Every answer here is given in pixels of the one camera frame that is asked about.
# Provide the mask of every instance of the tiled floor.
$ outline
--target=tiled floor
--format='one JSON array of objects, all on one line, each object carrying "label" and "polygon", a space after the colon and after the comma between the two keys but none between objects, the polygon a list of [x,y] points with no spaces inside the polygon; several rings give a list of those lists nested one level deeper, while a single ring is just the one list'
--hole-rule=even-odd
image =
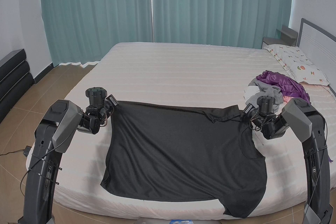
[{"label": "tiled floor", "polygon": [[[34,143],[34,131],[44,113],[57,99],[63,99],[93,66],[86,68],[61,65],[33,85],[0,124],[0,154],[25,148]],[[0,157],[0,224],[16,222],[23,212],[23,196],[19,184],[24,175],[26,158],[22,152]],[[331,205],[336,206],[336,191],[331,192]],[[99,216],[53,205],[57,224],[132,224],[134,220]],[[273,214],[238,220],[222,220],[224,224],[290,224],[301,223],[303,204]]]}]

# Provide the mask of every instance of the bed sheet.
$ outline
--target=bed sheet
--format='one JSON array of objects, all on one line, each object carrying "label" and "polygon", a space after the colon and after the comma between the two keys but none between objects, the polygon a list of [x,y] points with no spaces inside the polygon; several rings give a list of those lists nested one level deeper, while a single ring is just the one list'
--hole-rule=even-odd
[{"label": "bed sheet", "polygon": [[[245,107],[244,88],[265,70],[286,74],[266,50],[213,45],[120,43],[90,71],[66,99],[85,109],[85,90],[103,87],[117,100],[172,106]],[[336,102],[324,86],[305,85],[313,106],[328,123],[328,151],[336,159]],[[96,135],[76,131],[61,160],[54,199],[67,207],[113,217],[162,219],[229,219],[219,200],[158,202],[118,197],[100,182],[110,146],[111,123]],[[306,199],[302,146],[292,130],[280,139],[253,134],[256,148],[266,157],[265,195],[250,214],[264,215]],[[336,164],[330,164],[331,187],[336,186]]]}]

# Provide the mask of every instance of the blue sticker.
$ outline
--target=blue sticker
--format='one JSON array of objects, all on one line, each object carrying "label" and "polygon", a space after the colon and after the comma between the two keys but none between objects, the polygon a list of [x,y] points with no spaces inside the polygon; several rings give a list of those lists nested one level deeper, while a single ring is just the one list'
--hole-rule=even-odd
[{"label": "blue sticker", "polygon": [[194,224],[192,220],[173,219],[169,224]]}]

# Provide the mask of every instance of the floral pillow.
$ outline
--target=floral pillow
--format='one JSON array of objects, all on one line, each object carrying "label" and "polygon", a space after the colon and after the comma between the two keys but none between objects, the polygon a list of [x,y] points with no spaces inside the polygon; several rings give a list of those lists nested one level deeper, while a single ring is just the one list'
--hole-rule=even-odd
[{"label": "floral pillow", "polygon": [[272,44],[264,47],[281,63],[289,77],[296,82],[329,85],[325,74],[316,67],[299,47]]}]

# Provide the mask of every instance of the purple satin fabric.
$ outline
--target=purple satin fabric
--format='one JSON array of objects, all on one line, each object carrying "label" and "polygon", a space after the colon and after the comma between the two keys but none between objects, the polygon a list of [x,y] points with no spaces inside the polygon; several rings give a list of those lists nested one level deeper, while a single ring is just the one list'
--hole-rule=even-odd
[{"label": "purple satin fabric", "polygon": [[306,93],[304,87],[285,75],[266,70],[256,78],[266,84],[278,86],[281,89],[283,96],[302,98],[310,103],[309,95]]}]

